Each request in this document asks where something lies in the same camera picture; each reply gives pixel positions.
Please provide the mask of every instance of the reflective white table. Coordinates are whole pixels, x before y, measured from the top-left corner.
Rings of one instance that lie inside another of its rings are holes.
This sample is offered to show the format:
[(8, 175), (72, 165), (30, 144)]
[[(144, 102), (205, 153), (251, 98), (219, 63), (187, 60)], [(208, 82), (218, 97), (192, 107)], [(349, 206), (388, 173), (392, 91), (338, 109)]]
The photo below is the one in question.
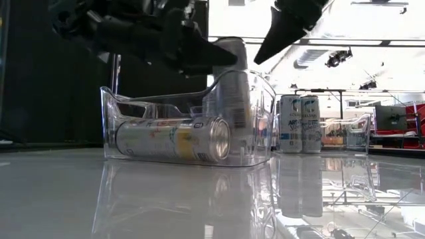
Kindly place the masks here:
[(0, 154), (0, 238), (425, 238), (425, 161), (274, 155), (248, 168)]

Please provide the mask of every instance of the can label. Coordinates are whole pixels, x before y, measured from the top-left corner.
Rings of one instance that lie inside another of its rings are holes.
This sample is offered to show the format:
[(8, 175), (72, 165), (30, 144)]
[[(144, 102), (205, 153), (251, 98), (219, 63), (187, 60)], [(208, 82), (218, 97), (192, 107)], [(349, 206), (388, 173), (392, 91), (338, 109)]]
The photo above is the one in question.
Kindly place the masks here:
[(280, 149), (284, 153), (299, 153), (301, 141), (301, 99), (282, 96), (280, 99)]
[(317, 97), (304, 97), (302, 104), (303, 152), (318, 153), (321, 149), (320, 109)]
[(209, 128), (213, 119), (131, 120), (117, 130), (117, 148), (134, 157), (211, 161)]

